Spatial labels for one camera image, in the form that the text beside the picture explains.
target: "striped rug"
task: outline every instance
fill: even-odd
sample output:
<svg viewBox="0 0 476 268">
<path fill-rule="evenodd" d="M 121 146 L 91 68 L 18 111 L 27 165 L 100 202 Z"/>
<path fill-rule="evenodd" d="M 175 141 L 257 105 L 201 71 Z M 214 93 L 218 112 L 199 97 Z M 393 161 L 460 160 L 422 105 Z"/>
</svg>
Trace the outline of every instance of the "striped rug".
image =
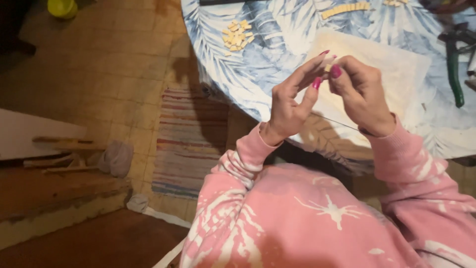
<svg viewBox="0 0 476 268">
<path fill-rule="evenodd" d="M 205 175 L 225 152 L 228 106 L 199 88 L 162 95 L 152 191 L 197 199 Z"/>
</svg>

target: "green handle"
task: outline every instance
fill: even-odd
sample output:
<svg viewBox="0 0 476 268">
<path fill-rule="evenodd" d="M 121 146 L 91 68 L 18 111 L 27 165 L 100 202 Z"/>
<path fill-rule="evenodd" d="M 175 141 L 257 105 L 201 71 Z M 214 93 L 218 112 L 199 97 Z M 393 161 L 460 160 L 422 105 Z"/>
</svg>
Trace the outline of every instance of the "green handle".
<svg viewBox="0 0 476 268">
<path fill-rule="evenodd" d="M 458 49 L 456 48 L 456 41 L 446 42 L 446 56 L 449 85 L 455 96 L 456 107 L 461 108 L 465 105 L 465 98 L 458 77 Z"/>
</svg>

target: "sweatshirt sleeve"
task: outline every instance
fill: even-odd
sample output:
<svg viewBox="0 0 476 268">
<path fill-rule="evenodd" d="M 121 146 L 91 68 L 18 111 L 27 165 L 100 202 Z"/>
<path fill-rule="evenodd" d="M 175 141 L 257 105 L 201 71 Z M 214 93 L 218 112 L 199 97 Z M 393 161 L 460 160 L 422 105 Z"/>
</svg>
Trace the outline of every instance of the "sweatshirt sleeve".
<svg viewBox="0 0 476 268">
<path fill-rule="evenodd" d="M 236 151 L 228 150 L 205 177 L 197 203 L 197 212 L 182 250 L 180 267 L 194 267 L 203 254 L 226 238 L 229 226 L 235 225 L 246 193 L 255 176 L 263 169 L 265 158 L 278 146 L 267 145 L 259 135 L 258 124 L 237 140 Z"/>
<path fill-rule="evenodd" d="M 450 261 L 476 267 L 476 200 L 458 193 L 458 184 L 445 172 L 444 159 L 434 158 L 420 136 L 408 133 L 396 117 L 391 135 L 365 135 L 374 152 L 375 177 L 390 194 L 380 199 L 384 214 L 393 219 L 420 255 L 439 267 Z"/>
</svg>

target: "tablecloth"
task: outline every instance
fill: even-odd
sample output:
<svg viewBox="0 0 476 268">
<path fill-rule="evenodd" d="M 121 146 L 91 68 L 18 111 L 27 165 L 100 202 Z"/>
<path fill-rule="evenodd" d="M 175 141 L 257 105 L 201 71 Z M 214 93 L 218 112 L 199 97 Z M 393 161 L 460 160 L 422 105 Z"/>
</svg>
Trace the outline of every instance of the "tablecloth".
<svg viewBox="0 0 476 268">
<path fill-rule="evenodd" d="M 370 10 L 344 12 L 322 19 L 321 12 L 351 0 L 267 0 L 200 6 L 198 0 L 182 0 L 182 13 L 198 59 L 200 81 L 207 94 L 227 101 L 258 121 L 270 118 L 271 89 L 300 66 L 316 30 L 327 27 L 367 38 L 431 58 L 432 63 L 417 90 L 405 119 L 405 128 L 423 137 L 434 156 L 455 158 L 476 154 L 476 92 L 464 84 L 469 57 L 460 56 L 459 73 L 466 104 L 455 107 L 446 69 L 446 51 L 438 35 L 450 22 L 469 22 L 476 29 L 473 9 L 436 16 L 416 0 L 400 7 L 370 0 Z M 225 56 L 223 29 L 231 21 L 246 19 L 255 41 L 240 52 Z M 306 134 L 291 142 L 335 160 L 355 173 L 372 170 L 371 151 L 348 137 L 354 129 L 312 116 Z"/>
</svg>

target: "tie-dye sweatshirt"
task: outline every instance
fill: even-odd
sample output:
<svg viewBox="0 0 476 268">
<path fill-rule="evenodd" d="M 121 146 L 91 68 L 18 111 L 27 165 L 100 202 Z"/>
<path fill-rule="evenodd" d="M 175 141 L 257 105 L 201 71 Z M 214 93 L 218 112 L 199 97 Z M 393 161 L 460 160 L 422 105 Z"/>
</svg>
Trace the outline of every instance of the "tie-dye sweatshirt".
<svg viewBox="0 0 476 268">
<path fill-rule="evenodd" d="M 263 168 L 276 147 L 256 126 L 205 177 L 180 267 L 476 268 L 476 200 L 447 162 L 398 119 L 390 136 L 367 138 L 391 192 L 383 214 L 319 171 Z"/>
</svg>

